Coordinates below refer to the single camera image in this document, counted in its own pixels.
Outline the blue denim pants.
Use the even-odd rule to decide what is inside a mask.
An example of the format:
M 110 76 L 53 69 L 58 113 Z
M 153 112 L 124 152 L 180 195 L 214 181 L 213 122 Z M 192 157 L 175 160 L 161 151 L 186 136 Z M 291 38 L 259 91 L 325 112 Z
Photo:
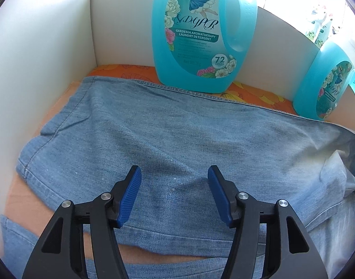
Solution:
M 185 263 L 126 265 L 130 278 L 220 278 L 234 231 L 221 221 L 208 169 L 254 198 L 287 200 L 329 277 L 355 250 L 355 133 L 258 106 L 140 80 L 87 77 L 17 160 L 50 209 L 109 191 L 142 171 L 120 244 Z

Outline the pink towel mat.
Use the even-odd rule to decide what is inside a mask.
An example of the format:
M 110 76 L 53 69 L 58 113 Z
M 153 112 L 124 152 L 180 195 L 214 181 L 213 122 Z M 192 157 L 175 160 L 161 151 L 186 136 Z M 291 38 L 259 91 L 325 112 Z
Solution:
M 136 164 L 141 185 L 117 233 L 126 263 L 211 258 L 208 164 L 187 116 L 212 104 L 143 81 L 88 77 L 71 85 L 19 155 L 6 216 L 38 236 L 63 200 L 92 200 Z

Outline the orange floral bed sheet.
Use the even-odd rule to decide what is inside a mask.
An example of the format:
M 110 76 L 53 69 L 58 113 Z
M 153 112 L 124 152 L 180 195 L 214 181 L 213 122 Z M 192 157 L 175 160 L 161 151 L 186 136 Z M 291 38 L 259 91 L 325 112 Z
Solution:
M 154 67 L 128 64 L 108 64 L 92 69 L 89 76 L 117 77 L 123 79 L 136 79 L 154 84 L 160 84 L 157 71 Z M 296 114 L 292 102 L 278 94 L 255 88 L 239 81 L 234 81 L 225 91 L 208 91 L 204 87 L 188 87 L 186 90 L 206 93 L 226 100 L 236 101 L 265 107 L 271 110 Z

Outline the right blue detergent bottle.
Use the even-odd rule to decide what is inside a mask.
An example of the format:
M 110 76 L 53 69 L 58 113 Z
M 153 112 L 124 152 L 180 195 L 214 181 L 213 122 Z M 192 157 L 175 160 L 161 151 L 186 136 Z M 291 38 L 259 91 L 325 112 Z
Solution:
M 293 99 L 299 116 L 324 121 L 355 73 L 355 41 L 334 36 L 315 56 Z

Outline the blue detergent bottle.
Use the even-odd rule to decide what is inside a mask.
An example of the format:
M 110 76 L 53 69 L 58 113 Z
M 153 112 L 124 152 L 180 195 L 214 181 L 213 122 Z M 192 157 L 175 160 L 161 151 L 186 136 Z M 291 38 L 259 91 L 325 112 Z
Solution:
M 355 73 L 355 41 L 334 36 L 315 56 L 293 99 L 299 116 L 324 121 Z
M 225 91 L 242 67 L 257 23 L 257 0 L 154 0 L 152 49 L 159 81 Z

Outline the white cabinet panel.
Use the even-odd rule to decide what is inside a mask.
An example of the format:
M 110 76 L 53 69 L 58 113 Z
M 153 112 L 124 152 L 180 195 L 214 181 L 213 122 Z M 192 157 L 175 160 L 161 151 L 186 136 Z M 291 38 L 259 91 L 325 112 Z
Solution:
M 68 85 L 95 66 L 90 0 L 0 7 L 0 213 L 21 148 Z

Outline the left blue detergent bottle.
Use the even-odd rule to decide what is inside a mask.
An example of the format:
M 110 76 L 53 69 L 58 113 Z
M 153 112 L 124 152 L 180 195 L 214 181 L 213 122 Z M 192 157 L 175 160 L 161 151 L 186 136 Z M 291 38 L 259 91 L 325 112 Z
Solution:
M 257 23 L 257 0 L 154 0 L 152 49 L 159 81 L 225 91 L 242 67 Z

